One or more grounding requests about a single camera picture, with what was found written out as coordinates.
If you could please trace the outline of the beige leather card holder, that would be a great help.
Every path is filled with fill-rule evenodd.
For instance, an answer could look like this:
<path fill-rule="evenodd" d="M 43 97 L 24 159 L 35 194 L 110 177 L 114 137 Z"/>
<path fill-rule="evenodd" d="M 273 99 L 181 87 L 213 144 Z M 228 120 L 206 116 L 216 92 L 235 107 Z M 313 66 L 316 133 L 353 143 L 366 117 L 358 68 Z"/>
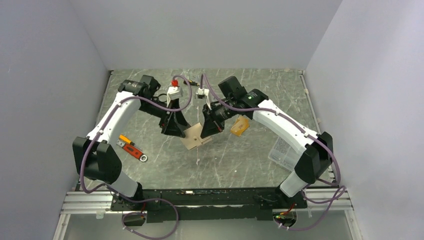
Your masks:
<path fill-rule="evenodd" d="M 185 137 L 180 139 L 182 144 L 188 150 L 192 150 L 194 148 L 198 148 L 209 143 L 212 140 L 212 137 L 208 136 L 202 138 L 202 130 L 203 126 L 200 122 L 184 130 L 183 133 L 185 134 Z"/>

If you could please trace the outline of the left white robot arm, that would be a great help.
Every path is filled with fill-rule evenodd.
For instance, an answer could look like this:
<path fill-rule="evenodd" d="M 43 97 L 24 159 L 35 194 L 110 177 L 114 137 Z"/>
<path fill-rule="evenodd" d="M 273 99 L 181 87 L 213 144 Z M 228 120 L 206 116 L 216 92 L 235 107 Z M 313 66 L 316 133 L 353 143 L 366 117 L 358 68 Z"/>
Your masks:
<path fill-rule="evenodd" d="M 173 76 L 166 93 L 166 102 L 159 101 L 155 95 L 161 85 L 153 76 L 143 75 L 140 81 L 123 81 L 111 107 L 97 126 L 86 136 L 75 138 L 72 150 L 80 186 L 85 193 L 99 189 L 99 186 L 88 189 L 84 182 L 85 178 L 88 178 L 100 181 L 102 186 L 118 193 L 131 210 L 137 210 L 143 205 L 143 186 L 123 171 L 122 161 L 116 154 L 114 145 L 123 128 L 137 111 L 159 118 L 158 125 L 163 135 L 186 137 L 184 131 L 190 125 L 182 111 L 189 103 L 180 106 L 179 99 L 183 96 L 183 90 L 178 79 L 189 82 L 184 76 Z"/>

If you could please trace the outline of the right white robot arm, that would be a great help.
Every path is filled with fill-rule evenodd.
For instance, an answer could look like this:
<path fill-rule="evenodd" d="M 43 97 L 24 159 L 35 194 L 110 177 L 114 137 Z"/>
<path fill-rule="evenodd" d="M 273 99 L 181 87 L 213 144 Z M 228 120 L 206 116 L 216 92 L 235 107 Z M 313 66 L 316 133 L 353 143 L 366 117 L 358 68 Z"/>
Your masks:
<path fill-rule="evenodd" d="M 221 133 L 226 120 L 242 115 L 262 124 L 286 141 L 299 158 L 294 162 L 289 176 L 279 184 L 275 200 L 280 207 L 289 207 L 295 201 L 296 194 L 314 184 L 334 163 L 332 136 L 301 125 L 259 89 L 247 91 L 235 76 L 221 81 L 218 87 L 224 95 L 223 99 L 212 89 L 207 89 L 206 98 L 215 98 L 215 101 L 207 100 L 203 106 L 201 138 Z"/>

